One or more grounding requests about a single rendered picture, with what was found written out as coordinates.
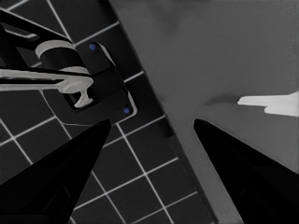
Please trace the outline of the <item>small white T-shaped piece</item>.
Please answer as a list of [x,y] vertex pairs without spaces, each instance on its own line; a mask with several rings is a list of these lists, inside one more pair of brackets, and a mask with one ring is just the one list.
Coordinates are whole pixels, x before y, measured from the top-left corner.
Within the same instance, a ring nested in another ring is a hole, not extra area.
[[299,118],[299,91],[286,95],[242,96],[237,104],[261,106],[265,114]]

